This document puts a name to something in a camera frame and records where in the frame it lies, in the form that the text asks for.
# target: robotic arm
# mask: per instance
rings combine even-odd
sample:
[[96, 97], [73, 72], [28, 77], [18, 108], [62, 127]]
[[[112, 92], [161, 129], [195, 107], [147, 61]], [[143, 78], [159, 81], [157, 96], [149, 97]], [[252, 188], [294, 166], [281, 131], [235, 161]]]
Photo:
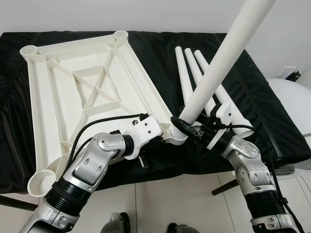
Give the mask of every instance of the robotic arm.
[[142, 146], [161, 134], [153, 116], [135, 124], [123, 135], [120, 131], [96, 134], [63, 177], [53, 184], [20, 233], [71, 231], [80, 211], [107, 172], [109, 161], [120, 157], [136, 158]]
[[[171, 121], [189, 138], [217, 148], [233, 166], [238, 183], [252, 215], [256, 233], [301, 233], [291, 214], [286, 213], [286, 199], [279, 196], [259, 149], [232, 131], [220, 126], [229, 120], [219, 118], [227, 106], [216, 106], [200, 128], [194, 129], [177, 117]], [[124, 134], [120, 131], [96, 134], [79, 153], [63, 177], [55, 182], [42, 203], [20, 233], [63, 233], [72, 230], [82, 208], [104, 177], [110, 160], [134, 159], [150, 140], [162, 135], [157, 120], [149, 116]]]
[[[217, 104], [213, 110], [226, 113], [227, 106]], [[259, 149], [229, 129], [224, 129], [223, 114], [211, 112], [199, 129], [172, 117], [173, 125], [182, 133], [197, 140], [208, 149], [215, 147], [234, 168], [237, 181], [252, 215], [251, 224], [256, 233], [301, 233], [291, 214], [286, 213], [287, 201], [280, 196], [268, 167], [262, 162]]]

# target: white tube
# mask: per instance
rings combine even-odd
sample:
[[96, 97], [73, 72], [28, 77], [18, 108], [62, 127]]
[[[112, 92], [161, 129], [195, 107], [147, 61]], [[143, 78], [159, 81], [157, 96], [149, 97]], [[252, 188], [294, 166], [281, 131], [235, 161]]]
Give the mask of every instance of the white tube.
[[177, 59], [181, 90], [183, 92], [184, 103], [186, 105], [191, 95], [193, 94], [193, 89], [190, 83], [190, 78], [189, 78], [185, 58], [181, 50], [181, 47], [179, 46], [176, 47], [175, 53], [176, 53], [176, 59]]
[[[191, 52], [191, 49], [186, 48], [185, 49], [185, 55], [186, 55], [191, 73], [193, 75], [194, 82], [198, 86], [203, 75], [200, 71], [200, 68], [199, 68], [197, 62], [195, 61], [195, 58]], [[208, 116], [210, 116], [210, 112], [212, 111], [212, 109], [214, 107], [215, 107], [215, 101], [213, 98], [210, 98], [210, 100], [207, 102], [207, 105], [204, 107], [205, 112]]]
[[[197, 50], [194, 52], [195, 58], [200, 64], [201, 69], [203, 72], [207, 72], [208, 70], [208, 63], [205, 60], [204, 56], [202, 55], [201, 51]], [[233, 102], [232, 98], [229, 96], [223, 85], [219, 85], [217, 90], [215, 91], [216, 97], [220, 103], [230, 103], [231, 112], [232, 112], [232, 124], [233, 125], [248, 125], [252, 126], [249, 120], [245, 119], [242, 113], [239, 111], [238, 107]], [[242, 138], [250, 136], [253, 131], [246, 128], [234, 128], [233, 132], [239, 135]]]
[[276, 0], [247, 0], [219, 47], [200, 85], [187, 102], [180, 118], [194, 123], [206, 103], [224, 80], [245, 46]]

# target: black cable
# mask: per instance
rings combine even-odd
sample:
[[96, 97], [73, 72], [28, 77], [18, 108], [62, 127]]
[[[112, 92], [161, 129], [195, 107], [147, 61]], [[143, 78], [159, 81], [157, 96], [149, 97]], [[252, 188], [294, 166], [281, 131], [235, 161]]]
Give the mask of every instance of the black cable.
[[85, 142], [79, 147], [79, 149], [77, 150], [76, 154], [75, 154], [74, 157], [72, 158], [71, 164], [73, 163], [73, 161], [76, 160], [78, 154], [81, 152], [81, 150], [83, 149], [83, 147], [84, 147], [87, 143], [89, 143], [91, 140], [92, 140], [92, 137], [90, 137], [87, 141], [85, 141]]
[[[254, 131], [254, 132], [259, 136], [259, 138], [262, 140], [262, 142], [263, 142], [263, 144], [264, 144], [264, 146], [265, 146], [265, 148], [266, 148], [266, 150], [267, 150], [267, 155], [268, 155], [268, 156], [267, 156], [267, 158], [268, 158], [268, 161], [267, 161], [267, 162], [268, 162], [268, 164], [269, 164], [270, 172], [272, 173], [272, 177], [273, 177], [274, 182], [275, 182], [275, 185], [276, 185], [276, 190], [277, 190], [277, 192], [278, 192], [280, 198], [281, 198], [282, 200], [284, 200], [284, 197], [283, 197], [283, 195], [282, 195], [280, 186], [279, 186], [278, 181], [277, 181], [276, 171], [275, 171], [275, 168], [274, 168], [274, 164], [273, 164], [273, 161], [272, 161], [272, 157], [270, 156], [270, 153], [269, 153], [268, 145], [267, 145], [266, 141], [264, 140], [263, 136], [260, 134], [260, 132], [259, 132], [257, 129], [255, 129], [254, 127], [251, 127], [251, 126], [248, 126], [248, 125], [225, 125], [225, 126], [222, 125], [222, 126], [220, 126], [220, 127], [221, 127], [221, 128], [224, 128], [224, 129], [246, 128], [246, 129], [250, 129], [250, 130]], [[303, 230], [303, 228], [302, 228], [300, 222], [298, 221], [297, 217], [295, 216], [295, 214], [293, 213], [293, 211], [290, 209], [290, 207], [288, 206], [288, 204], [287, 204], [287, 203], [283, 203], [283, 204], [284, 204], [286, 210], [288, 211], [288, 213], [289, 213], [290, 215], [293, 216], [293, 219], [294, 219], [294, 221], [295, 221], [295, 223], [296, 223], [297, 228], [300, 230], [301, 233], [304, 233], [304, 230]]]
[[82, 135], [82, 133], [90, 126], [94, 125], [94, 124], [97, 124], [97, 123], [101, 123], [101, 122], [105, 122], [105, 121], [111, 121], [111, 120], [119, 120], [119, 119], [127, 119], [127, 118], [134, 118], [134, 117], [140, 117], [142, 116], [143, 114], [135, 114], [135, 115], [128, 115], [128, 116], [114, 116], [114, 117], [109, 117], [109, 118], [104, 118], [104, 119], [99, 119], [99, 120], [95, 120], [93, 122], [90, 122], [88, 123], [87, 125], [85, 125], [77, 134], [74, 142], [73, 142], [73, 145], [72, 145], [72, 149], [71, 149], [71, 152], [70, 152], [70, 156], [69, 156], [69, 159], [68, 159], [68, 163], [66, 165], [66, 168], [63, 172], [63, 175], [65, 174], [65, 172], [68, 170], [68, 168], [70, 167], [71, 163], [72, 163], [72, 159], [73, 159], [73, 155], [74, 155], [74, 151], [77, 147], [77, 144], [78, 144], [78, 141]]

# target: white plastic frame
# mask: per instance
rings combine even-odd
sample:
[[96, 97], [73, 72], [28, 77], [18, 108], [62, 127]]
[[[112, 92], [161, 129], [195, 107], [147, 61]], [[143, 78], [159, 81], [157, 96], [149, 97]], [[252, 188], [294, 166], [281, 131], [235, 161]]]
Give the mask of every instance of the white plastic frame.
[[[36, 173], [28, 192], [44, 196], [59, 179], [77, 133], [97, 119], [149, 113], [163, 126], [172, 114], [128, 43], [128, 33], [20, 50], [28, 63]], [[99, 132], [132, 127], [133, 119], [88, 128], [77, 148]]]

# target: black shoe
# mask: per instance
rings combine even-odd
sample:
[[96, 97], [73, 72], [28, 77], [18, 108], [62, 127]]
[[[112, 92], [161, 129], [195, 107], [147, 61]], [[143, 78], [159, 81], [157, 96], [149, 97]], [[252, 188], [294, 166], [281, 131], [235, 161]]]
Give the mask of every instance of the black shoe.
[[171, 223], [168, 227], [167, 227], [167, 232], [166, 233], [177, 233], [176, 227], [178, 225], [176, 223]]
[[123, 225], [124, 225], [124, 233], [130, 233], [131, 232], [131, 224], [130, 224], [130, 218], [126, 212], [120, 213], [121, 217], [123, 218]]

